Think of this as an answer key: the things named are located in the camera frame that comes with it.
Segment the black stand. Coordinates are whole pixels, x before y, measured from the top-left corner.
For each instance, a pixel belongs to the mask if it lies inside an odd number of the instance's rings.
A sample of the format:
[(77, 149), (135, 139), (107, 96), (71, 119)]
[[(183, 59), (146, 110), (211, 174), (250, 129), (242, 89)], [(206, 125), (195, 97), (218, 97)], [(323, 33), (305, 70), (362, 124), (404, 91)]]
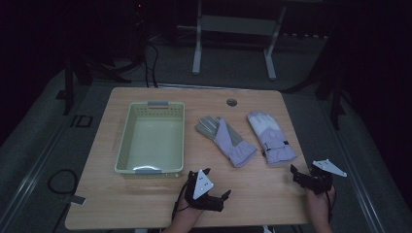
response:
[(68, 0), (60, 26), (65, 101), (64, 113), (74, 105), (74, 81), (93, 82), (93, 70), (124, 83), (122, 73), (144, 59), (144, 5), (141, 0)]
[(345, 114), (340, 104), (344, 74), (337, 51), (338, 42), (338, 30), (334, 29), (328, 36), (308, 77), (301, 83), (281, 90), (282, 93), (295, 93), (319, 82), (315, 96), (318, 100), (327, 100), (331, 97), (330, 121), (335, 130), (340, 129), (339, 116)]

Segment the person's left hand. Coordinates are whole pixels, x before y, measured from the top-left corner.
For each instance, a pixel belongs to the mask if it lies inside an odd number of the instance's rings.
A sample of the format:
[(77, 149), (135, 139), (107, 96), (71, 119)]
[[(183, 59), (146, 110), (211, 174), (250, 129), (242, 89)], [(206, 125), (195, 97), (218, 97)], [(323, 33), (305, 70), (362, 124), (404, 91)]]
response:
[(173, 221), (189, 226), (194, 226), (202, 214), (202, 210), (192, 208), (185, 199), (185, 196), (182, 196), (179, 198), (178, 208), (175, 212)]

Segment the pale green plastic basket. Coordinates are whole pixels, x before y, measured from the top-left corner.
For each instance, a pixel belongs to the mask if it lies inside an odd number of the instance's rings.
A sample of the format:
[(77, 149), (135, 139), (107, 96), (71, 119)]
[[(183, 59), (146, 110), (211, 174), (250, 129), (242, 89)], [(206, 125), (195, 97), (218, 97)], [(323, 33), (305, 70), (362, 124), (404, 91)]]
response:
[(131, 103), (115, 171), (130, 179), (179, 178), (184, 168), (185, 111), (182, 102)]

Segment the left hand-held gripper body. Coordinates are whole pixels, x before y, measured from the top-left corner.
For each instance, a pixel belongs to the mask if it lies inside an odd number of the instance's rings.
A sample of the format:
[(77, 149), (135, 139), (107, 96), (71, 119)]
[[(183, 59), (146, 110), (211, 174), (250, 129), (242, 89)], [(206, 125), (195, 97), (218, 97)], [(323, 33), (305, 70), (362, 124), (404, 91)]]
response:
[(185, 199), (192, 208), (197, 210), (221, 212), (223, 202), (221, 197), (214, 197), (208, 191), (214, 187), (207, 175), (202, 170), (189, 172)]

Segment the person's right hand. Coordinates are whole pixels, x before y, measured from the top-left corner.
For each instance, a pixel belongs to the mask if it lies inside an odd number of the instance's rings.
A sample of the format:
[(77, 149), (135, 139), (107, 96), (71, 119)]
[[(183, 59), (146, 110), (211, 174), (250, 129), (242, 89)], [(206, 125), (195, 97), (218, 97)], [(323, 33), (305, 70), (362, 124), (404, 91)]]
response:
[(306, 188), (306, 209), (308, 216), (311, 220), (327, 220), (329, 222), (329, 216), (331, 209), (334, 205), (335, 188), (332, 187), (330, 191), (315, 194), (313, 190)]

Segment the lilac glove with white fingers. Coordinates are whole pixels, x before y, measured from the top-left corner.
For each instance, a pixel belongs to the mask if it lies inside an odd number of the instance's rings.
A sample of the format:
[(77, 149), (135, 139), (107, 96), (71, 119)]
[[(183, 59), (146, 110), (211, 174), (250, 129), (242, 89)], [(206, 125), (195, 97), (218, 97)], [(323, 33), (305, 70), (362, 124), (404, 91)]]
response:
[(296, 158), (277, 120), (264, 112), (250, 112), (251, 124), (263, 150), (268, 165), (278, 165)]

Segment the grey tape piece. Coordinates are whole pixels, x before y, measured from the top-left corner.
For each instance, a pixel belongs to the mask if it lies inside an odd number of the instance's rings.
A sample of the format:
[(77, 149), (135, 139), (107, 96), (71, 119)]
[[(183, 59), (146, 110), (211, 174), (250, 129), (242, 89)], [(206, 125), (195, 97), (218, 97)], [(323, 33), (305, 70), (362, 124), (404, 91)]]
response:
[(69, 205), (82, 206), (86, 202), (86, 199), (78, 195), (67, 195), (63, 198), (63, 202)]

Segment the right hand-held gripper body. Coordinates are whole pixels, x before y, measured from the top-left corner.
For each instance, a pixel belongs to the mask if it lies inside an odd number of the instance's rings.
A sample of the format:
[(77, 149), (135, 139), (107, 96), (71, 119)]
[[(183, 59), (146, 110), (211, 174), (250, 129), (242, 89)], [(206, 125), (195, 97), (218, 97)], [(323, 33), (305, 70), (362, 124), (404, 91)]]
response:
[(338, 168), (330, 160), (314, 160), (310, 168), (310, 176), (304, 184), (306, 188), (315, 194), (321, 194), (331, 190), (333, 175), (346, 178), (347, 173)]

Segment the lilac glove with grey palm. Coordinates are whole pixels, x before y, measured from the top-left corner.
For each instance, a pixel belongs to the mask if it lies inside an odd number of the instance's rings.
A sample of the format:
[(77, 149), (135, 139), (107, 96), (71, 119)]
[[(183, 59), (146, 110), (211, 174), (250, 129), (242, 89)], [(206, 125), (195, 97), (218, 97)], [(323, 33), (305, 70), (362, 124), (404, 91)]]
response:
[(257, 152), (257, 148), (245, 141), (222, 117), (203, 117), (195, 129), (212, 140), (235, 168), (245, 166)]

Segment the white desk frame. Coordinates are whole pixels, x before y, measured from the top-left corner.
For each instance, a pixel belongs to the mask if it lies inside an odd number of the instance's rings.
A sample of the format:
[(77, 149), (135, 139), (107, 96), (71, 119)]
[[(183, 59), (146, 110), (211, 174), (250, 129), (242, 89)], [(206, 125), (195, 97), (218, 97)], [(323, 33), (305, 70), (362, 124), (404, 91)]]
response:
[(260, 19), (246, 17), (226, 17), (217, 15), (205, 15), (203, 13), (203, 2), (196, 0), (196, 26), (195, 26), (195, 48), (191, 72), (200, 74), (202, 58), (202, 32), (222, 32), (245, 35), (268, 36), (270, 44), (262, 51), (265, 61), (267, 76), (270, 81), (277, 79), (272, 53), (280, 35), (281, 26), (287, 11), (286, 6), (280, 8), (275, 19)]

